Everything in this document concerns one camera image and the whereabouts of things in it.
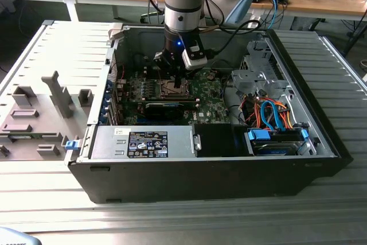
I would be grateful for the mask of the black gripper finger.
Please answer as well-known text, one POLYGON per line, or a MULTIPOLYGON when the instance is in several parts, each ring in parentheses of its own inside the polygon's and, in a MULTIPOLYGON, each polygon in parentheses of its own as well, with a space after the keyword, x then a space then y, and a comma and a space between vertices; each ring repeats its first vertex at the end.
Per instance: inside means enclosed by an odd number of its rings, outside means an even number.
POLYGON ((176 55, 167 51, 157 52, 153 60, 165 74, 174 78, 174 88, 179 88, 180 67, 176 55))
POLYGON ((186 77, 186 68, 184 64, 181 64, 179 66, 179 71, 178 71, 178 87, 180 88, 182 85, 182 82, 185 81, 185 77, 186 77))

